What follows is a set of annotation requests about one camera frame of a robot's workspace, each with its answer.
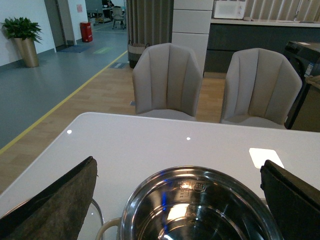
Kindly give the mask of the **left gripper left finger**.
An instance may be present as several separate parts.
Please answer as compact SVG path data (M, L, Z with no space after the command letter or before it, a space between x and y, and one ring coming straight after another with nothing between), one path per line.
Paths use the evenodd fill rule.
M76 240L93 199L97 161L89 156L0 220L2 240Z

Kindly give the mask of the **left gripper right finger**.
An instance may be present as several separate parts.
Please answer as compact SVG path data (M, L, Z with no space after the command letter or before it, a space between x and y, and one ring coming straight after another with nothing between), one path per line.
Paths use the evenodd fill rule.
M261 189L285 240L320 238L320 191L271 160L260 169Z

